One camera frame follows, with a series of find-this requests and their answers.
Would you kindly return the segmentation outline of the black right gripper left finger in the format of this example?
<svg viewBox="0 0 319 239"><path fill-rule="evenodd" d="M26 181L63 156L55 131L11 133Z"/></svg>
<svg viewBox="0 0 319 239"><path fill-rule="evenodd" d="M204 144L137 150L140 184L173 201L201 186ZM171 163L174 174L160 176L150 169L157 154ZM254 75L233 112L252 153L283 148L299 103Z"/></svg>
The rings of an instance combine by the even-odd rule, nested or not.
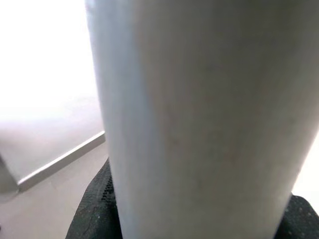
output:
<svg viewBox="0 0 319 239"><path fill-rule="evenodd" d="M104 163L87 186L66 238L122 238L109 160Z"/></svg>

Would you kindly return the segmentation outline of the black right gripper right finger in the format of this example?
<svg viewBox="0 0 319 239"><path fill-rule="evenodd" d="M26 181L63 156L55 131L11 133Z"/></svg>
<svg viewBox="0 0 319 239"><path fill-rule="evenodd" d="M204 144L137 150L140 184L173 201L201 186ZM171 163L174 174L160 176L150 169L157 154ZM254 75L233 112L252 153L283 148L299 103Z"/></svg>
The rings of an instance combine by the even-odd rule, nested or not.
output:
<svg viewBox="0 0 319 239"><path fill-rule="evenodd" d="M290 193L286 198L276 197L284 206L281 221L274 234L275 239L317 239L319 216L302 196Z"/></svg>

